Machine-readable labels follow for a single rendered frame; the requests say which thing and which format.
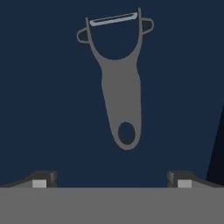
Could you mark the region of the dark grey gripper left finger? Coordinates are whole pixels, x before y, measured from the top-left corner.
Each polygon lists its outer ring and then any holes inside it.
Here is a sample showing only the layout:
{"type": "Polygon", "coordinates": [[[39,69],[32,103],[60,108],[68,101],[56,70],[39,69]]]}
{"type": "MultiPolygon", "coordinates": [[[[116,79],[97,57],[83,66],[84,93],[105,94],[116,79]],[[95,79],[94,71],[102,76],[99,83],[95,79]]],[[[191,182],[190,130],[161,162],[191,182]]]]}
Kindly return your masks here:
{"type": "Polygon", "coordinates": [[[56,171],[35,171],[23,179],[2,185],[2,188],[50,188],[57,186],[56,180],[56,171]]]}

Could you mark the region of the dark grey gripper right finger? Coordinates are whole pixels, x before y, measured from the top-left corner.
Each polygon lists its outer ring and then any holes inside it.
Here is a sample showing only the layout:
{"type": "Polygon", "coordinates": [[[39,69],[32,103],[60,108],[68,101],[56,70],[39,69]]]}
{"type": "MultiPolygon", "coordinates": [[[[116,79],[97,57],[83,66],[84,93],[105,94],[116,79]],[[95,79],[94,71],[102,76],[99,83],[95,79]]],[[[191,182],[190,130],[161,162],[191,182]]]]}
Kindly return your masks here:
{"type": "Polygon", "coordinates": [[[198,178],[191,171],[168,171],[168,187],[173,188],[223,188],[223,185],[198,178]]]}

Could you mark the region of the grey Y-shaped peeler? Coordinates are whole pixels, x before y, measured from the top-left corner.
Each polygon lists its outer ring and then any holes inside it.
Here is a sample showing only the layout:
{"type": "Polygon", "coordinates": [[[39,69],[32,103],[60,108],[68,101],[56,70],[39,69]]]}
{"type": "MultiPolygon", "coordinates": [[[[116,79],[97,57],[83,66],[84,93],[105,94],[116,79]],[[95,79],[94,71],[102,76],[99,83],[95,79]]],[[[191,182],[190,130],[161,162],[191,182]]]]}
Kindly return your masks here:
{"type": "Polygon", "coordinates": [[[154,29],[151,18],[142,17],[141,8],[138,12],[118,16],[88,20],[86,27],[77,31],[76,38],[81,44],[87,44],[101,68],[101,89],[108,115],[109,127],[115,143],[123,150],[133,150],[141,137],[141,81],[137,71],[137,60],[140,54],[143,36],[154,29]],[[122,59],[107,59],[96,50],[90,27],[127,22],[138,18],[138,40],[134,50],[122,59]],[[134,130],[134,139],[124,143],[119,137],[119,128],[123,123],[129,123],[134,130]]]}

